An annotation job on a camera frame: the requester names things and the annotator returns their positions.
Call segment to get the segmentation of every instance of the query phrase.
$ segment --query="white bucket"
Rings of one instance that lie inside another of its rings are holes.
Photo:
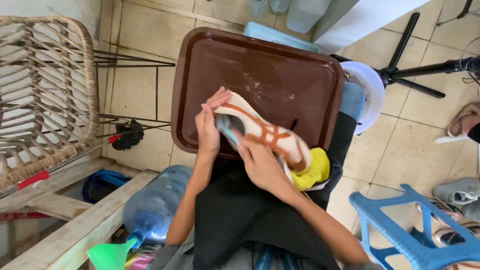
[[[385,88],[378,73],[370,66],[355,62],[341,62],[343,71],[350,74],[350,81],[358,84],[363,90],[367,101],[360,116],[359,123],[354,135],[358,135],[369,129],[377,120],[385,101]]]

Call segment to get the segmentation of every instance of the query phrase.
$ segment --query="wooden frame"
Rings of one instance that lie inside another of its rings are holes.
[[[133,178],[94,205],[56,194],[104,168]],[[115,164],[111,159],[97,158],[0,199],[2,212],[30,207],[69,221],[1,270],[77,270],[88,259],[86,251],[106,242],[122,225],[123,208],[128,199],[157,175],[157,172],[139,171]]]

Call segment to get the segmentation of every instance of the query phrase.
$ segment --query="sandal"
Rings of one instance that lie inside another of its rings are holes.
[[[447,133],[450,137],[462,135],[462,116],[476,114],[480,116],[480,101],[471,102],[465,105],[460,112],[453,118],[447,127]]]

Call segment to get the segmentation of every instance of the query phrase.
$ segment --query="rattan chair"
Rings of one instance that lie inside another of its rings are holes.
[[[64,17],[0,17],[0,190],[73,159],[98,132],[87,29]]]

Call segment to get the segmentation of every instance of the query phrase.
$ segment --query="black tripod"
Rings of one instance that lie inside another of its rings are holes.
[[[435,73],[449,74],[449,73],[459,72],[459,71],[472,72],[472,73],[475,73],[477,77],[480,77],[480,57],[448,60],[445,63],[433,64],[433,65],[416,67],[416,68],[409,68],[404,70],[399,70],[398,68],[396,68],[396,65],[398,64],[398,60],[400,60],[400,57],[402,56],[403,50],[407,45],[408,39],[412,35],[413,29],[415,28],[415,25],[417,24],[419,17],[420,17],[420,13],[418,12],[413,13],[412,16],[410,17],[407,27],[403,32],[402,38],[400,39],[400,42],[395,50],[395,53],[393,54],[392,60],[390,61],[390,64],[388,65],[388,67],[382,68],[381,70],[375,69],[375,71],[380,75],[380,78],[384,83],[384,87],[394,83],[399,83],[403,86],[411,87],[413,89],[416,89],[425,94],[429,94],[436,98],[444,98],[445,94],[442,92],[439,92],[437,90],[428,88],[423,85],[419,85],[417,83],[414,83],[402,78],[410,77],[410,76],[435,74]],[[347,59],[345,57],[342,57],[336,54],[332,54],[330,56],[337,59],[339,62],[352,61],[350,59]]]

